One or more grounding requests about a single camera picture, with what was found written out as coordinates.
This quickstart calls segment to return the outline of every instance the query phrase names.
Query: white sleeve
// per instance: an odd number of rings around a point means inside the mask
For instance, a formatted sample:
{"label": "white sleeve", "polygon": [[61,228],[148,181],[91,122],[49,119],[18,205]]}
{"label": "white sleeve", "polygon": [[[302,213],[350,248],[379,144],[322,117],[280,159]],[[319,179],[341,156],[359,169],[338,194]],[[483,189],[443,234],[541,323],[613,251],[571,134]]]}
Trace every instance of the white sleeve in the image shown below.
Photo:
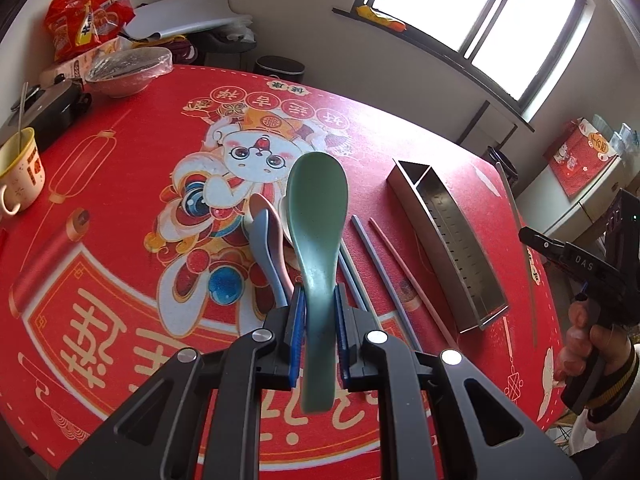
{"label": "white sleeve", "polygon": [[[635,346],[636,354],[640,356],[640,344]],[[638,411],[640,410],[640,371],[636,374],[634,383],[620,407],[598,424],[594,424],[594,430],[586,426],[588,410],[584,410],[575,421],[574,428],[569,437],[569,454],[577,453],[595,446],[598,442],[606,440],[617,434],[626,433],[631,427]]]}

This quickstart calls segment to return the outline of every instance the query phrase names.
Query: hand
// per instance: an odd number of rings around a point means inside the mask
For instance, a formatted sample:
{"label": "hand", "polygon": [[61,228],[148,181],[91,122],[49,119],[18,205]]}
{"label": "hand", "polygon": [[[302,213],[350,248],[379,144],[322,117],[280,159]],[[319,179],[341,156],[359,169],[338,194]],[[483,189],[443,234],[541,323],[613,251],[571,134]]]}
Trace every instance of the hand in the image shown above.
{"label": "hand", "polygon": [[632,351],[631,341],[620,327],[608,330],[593,325],[586,329],[588,322],[587,302],[576,301],[569,307],[569,320],[572,327],[566,331],[564,348],[556,358],[554,379],[564,381],[567,376],[580,375],[586,366],[586,359],[595,346],[606,361],[604,374],[609,375],[620,370]]}

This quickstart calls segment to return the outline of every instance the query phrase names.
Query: window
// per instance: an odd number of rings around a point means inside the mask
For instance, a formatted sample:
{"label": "window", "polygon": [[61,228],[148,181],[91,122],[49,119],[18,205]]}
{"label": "window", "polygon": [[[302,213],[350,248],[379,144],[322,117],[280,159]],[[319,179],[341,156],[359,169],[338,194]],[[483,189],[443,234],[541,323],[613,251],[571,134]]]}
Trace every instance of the window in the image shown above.
{"label": "window", "polygon": [[585,0],[356,0],[408,24],[436,54],[521,113],[558,61]]}

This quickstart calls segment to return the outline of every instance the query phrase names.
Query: stainless steel box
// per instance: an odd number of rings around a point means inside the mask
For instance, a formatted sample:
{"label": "stainless steel box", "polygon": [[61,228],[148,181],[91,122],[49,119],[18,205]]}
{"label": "stainless steel box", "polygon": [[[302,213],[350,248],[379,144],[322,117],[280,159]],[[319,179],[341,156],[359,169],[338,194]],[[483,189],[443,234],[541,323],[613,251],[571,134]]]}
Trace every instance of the stainless steel box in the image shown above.
{"label": "stainless steel box", "polygon": [[395,163],[386,180],[440,280],[458,331],[484,330],[508,305],[473,229],[431,166]]}

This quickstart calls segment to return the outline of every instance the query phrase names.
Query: red tablecloth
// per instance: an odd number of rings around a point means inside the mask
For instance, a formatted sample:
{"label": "red tablecloth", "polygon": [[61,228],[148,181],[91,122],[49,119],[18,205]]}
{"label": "red tablecloth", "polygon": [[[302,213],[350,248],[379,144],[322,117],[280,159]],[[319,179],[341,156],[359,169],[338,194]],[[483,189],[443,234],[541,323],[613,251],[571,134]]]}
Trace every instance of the red tablecloth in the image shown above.
{"label": "red tablecloth", "polygon": [[[252,146],[277,156],[244,159],[238,148]],[[277,205],[290,167],[309,150],[341,161],[349,213],[379,222],[453,331],[431,265],[385,181],[394,157],[433,165],[510,303],[507,316],[485,332],[460,336],[460,346],[541,428],[557,418],[562,406],[551,375],[561,340],[551,294],[538,256],[531,268],[524,262],[491,165],[328,92],[177,67],[139,95],[98,100],[42,155],[47,180],[36,203],[2,221],[8,238],[0,257],[0,412],[32,449],[60,466],[178,348],[221,349],[261,324],[272,297],[242,230],[246,199],[261,192]],[[439,352],[442,336],[371,237],[424,351]],[[344,240],[383,327],[401,335],[350,224]],[[535,306],[526,272],[537,280]],[[331,412],[307,417],[297,389],[265,394],[263,475],[297,478],[299,468],[309,468],[309,480],[379,474],[377,399],[339,386],[336,397]]]}

